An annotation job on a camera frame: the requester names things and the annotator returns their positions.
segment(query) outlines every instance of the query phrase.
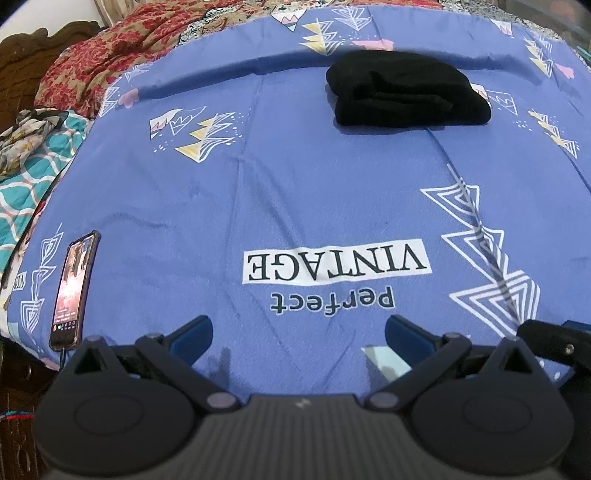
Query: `teal patterned blanket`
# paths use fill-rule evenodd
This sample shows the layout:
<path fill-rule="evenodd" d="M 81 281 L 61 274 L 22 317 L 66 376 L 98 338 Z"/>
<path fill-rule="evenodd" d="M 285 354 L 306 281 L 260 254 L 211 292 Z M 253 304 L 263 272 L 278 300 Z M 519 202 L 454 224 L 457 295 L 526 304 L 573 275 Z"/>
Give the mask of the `teal patterned blanket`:
<path fill-rule="evenodd" d="M 84 139 L 89 121 L 73 111 L 25 161 L 18 175 L 0 180 L 0 279 L 37 205 Z"/>

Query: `folded black fabric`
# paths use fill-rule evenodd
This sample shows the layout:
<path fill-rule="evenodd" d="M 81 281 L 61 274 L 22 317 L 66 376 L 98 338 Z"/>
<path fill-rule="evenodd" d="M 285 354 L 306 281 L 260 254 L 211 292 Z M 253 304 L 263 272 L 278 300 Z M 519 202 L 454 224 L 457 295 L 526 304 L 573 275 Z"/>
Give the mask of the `folded black fabric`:
<path fill-rule="evenodd" d="M 339 125 L 409 128 L 491 119 L 491 107 L 462 72 L 417 53 L 356 50 L 331 66 L 326 80 L 338 97 Z"/>

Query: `yellow triangle print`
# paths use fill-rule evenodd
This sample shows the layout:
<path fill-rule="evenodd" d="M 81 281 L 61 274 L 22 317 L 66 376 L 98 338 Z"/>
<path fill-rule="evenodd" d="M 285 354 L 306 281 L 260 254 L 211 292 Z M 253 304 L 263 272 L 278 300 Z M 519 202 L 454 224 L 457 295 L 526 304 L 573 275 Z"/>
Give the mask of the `yellow triangle print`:
<path fill-rule="evenodd" d="M 210 127 L 213 125 L 213 122 L 215 121 L 215 119 L 216 118 L 213 116 L 211 118 L 208 118 L 207 120 L 204 120 L 203 122 L 199 122 L 198 125 L 201 125 L 203 127 Z"/>
<path fill-rule="evenodd" d="M 201 154 L 201 143 L 194 143 L 185 147 L 175 148 L 177 152 L 181 152 L 185 157 L 189 157 L 191 160 L 196 162 L 199 161 L 199 155 Z"/>
<path fill-rule="evenodd" d="M 189 135 L 197 138 L 198 140 L 204 140 L 208 130 L 209 128 L 201 128 L 199 130 L 195 130 L 194 132 L 189 133 Z"/>
<path fill-rule="evenodd" d="M 326 55 L 326 47 L 324 46 L 324 42 L 316 41 L 316 42 L 308 42 L 308 43 L 300 43 L 300 45 L 304 45 L 306 47 L 311 48 L 316 53 L 320 53 L 321 55 Z"/>
<path fill-rule="evenodd" d="M 532 62 L 535 63 L 535 66 L 537 66 L 542 72 L 546 73 L 546 65 L 544 64 L 544 62 L 540 59 L 531 59 Z"/>
<path fill-rule="evenodd" d="M 304 27 L 307 30 L 310 30 L 311 32 L 314 32 L 316 35 L 322 35 L 322 32 L 320 31 L 320 25 L 318 23 L 318 20 L 314 23 L 308 23 L 306 25 L 302 25 L 302 27 Z"/>
<path fill-rule="evenodd" d="M 540 58 L 540 49 L 538 47 L 530 47 L 528 46 L 527 49 L 535 58 Z"/>
<path fill-rule="evenodd" d="M 548 119 L 547 116 L 538 113 L 538 112 L 534 112 L 533 110 L 528 111 L 527 113 L 529 113 L 532 117 L 537 118 L 538 120 L 540 120 L 541 122 L 544 122 Z"/>
<path fill-rule="evenodd" d="M 548 132 L 550 132 L 552 135 L 556 135 L 556 127 L 554 125 L 550 125 L 547 122 L 538 122 L 538 125 L 540 127 L 542 127 L 544 130 L 547 130 Z"/>
<path fill-rule="evenodd" d="M 555 143 L 556 145 L 559 145 L 559 146 L 561 146 L 562 148 L 565 148 L 565 149 L 567 149 L 567 150 L 569 149 L 569 148 L 568 148 L 568 146 L 567 146 L 567 144 L 564 142 L 564 140 L 562 140 L 562 138 L 560 138 L 560 137 L 557 137 L 556 135 L 550 135 L 550 138 L 551 138 L 552 140 L 554 140 L 554 143 Z"/>

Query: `smartphone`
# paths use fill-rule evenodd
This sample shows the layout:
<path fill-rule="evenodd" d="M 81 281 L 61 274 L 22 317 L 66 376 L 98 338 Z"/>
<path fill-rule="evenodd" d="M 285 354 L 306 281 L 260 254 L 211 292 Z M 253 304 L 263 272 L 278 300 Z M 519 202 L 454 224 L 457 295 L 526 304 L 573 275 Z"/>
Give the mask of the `smartphone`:
<path fill-rule="evenodd" d="M 100 233 L 94 231 L 68 246 L 49 336 L 49 347 L 56 352 L 72 350 L 80 343 L 90 272 L 99 240 Z"/>

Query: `blue bedsheet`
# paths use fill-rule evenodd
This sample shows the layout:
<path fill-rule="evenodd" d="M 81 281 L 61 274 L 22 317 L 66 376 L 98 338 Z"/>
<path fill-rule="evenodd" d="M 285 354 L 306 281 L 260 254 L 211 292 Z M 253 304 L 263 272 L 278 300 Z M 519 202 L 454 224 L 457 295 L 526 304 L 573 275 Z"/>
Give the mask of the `blue bedsheet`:
<path fill-rule="evenodd" d="M 85 336 L 128 343 L 206 314 L 195 368 L 242 397 L 384 385 L 393 313 L 485 344 L 531 317 L 589 322 L 591 77 L 569 47 L 426 9 L 294 18 L 200 38 L 109 89 L 9 305 L 38 356 L 56 358 L 67 245 L 94 229 Z M 453 64 L 490 123 L 338 127 L 325 74 L 352 48 Z"/>

